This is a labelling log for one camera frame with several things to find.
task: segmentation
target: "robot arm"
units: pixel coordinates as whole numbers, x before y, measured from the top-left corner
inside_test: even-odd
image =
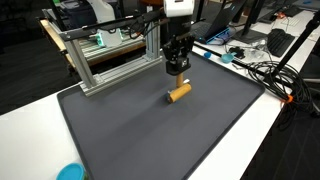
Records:
[[[164,11],[170,19],[168,33],[170,41],[163,46],[168,60],[166,71],[177,76],[191,67],[188,53],[192,50],[194,37],[190,35],[194,0],[165,0]]]

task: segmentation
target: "rubber mat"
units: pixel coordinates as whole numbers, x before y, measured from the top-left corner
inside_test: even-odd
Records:
[[[58,94],[78,152],[94,180],[186,179],[264,88],[201,56],[184,73],[192,91],[169,104],[165,61],[92,97]]]

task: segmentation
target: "electronic equipment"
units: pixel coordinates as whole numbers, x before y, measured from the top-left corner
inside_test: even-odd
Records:
[[[277,12],[279,12],[280,8],[269,10],[269,12],[259,18],[259,22],[271,24],[277,19]]]
[[[267,47],[276,57],[281,57],[294,40],[294,36],[287,34],[283,29],[272,29],[267,37]]]
[[[245,55],[244,55],[244,49],[241,49],[240,47],[232,47],[229,49],[229,53],[230,54],[233,54],[235,53],[235,57],[238,58],[238,59],[243,59],[245,58]]]
[[[212,37],[227,29],[228,24],[244,3],[245,0],[237,0],[226,4],[212,24],[202,21],[194,23],[191,32],[194,34],[195,40],[202,44],[208,44],[213,39]]]
[[[294,17],[295,15],[301,13],[303,10],[300,9],[298,6],[292,5],[288,8],[284,8],[282,11],[287,17]]]
[[[81,28],[97,22],[92,6],[85,0],[63,1],[57,9],[61,10],[61,14],[68,17],[69,29]]]

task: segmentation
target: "white device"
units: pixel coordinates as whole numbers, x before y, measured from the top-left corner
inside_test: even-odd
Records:
[[[87,0],[96,14],[98,23],[108,22],[115,20],[114,11],[107,0]],[[98,45],[106,47],[119,46],[122,43],[122,36],[120,29],[114,30],[114,32],[108,32],[98,29],[97,33]]]
[[[300,22],[300,19],[287,17],[285,20],[281,22],[281,24],[296,26]]]
[[[167,17],[192,15],[194,0],[165,0],[163,7]]]

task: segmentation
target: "desk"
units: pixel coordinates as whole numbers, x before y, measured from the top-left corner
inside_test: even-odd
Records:
[[[301,33],[312,13],[303,12],[297,17],[305,20],[289,28],[289,32]],[[280,22],[276,22],[275,27],[281,27]],[[265,33],[270,28],[271,25],[260,23],[254,27]],[[314,41],[307,40],[290,60],[290,65],[300,70],[314,45]],[[208,48],[223,51],[223,47]],[[193,50],[204,53],[196,47]],[[245,76],[244,70],[236,70],[231,64],[222,64],[217,57],[211,57],[211,60]],[[0,116],[0,179],[54,180],[65,165],[81,163],[56,94]],[[280,110],[280,101],[269,92],[264,93],[223,137],[190,179],[239,179]]]

